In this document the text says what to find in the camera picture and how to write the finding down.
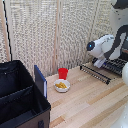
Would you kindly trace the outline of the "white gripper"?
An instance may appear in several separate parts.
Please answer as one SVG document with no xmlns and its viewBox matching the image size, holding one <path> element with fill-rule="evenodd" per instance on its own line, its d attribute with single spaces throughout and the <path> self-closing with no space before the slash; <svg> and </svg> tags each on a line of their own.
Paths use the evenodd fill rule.
<svg viewBox="0 0 128 128">
<path fill-rule="evenodd" d="M 106 58 L 103 59 L 97 59 L 96 62 L 93 64 L 97 68 L 101 68 L 104 62 L 106 61 Z"/>
</svg>

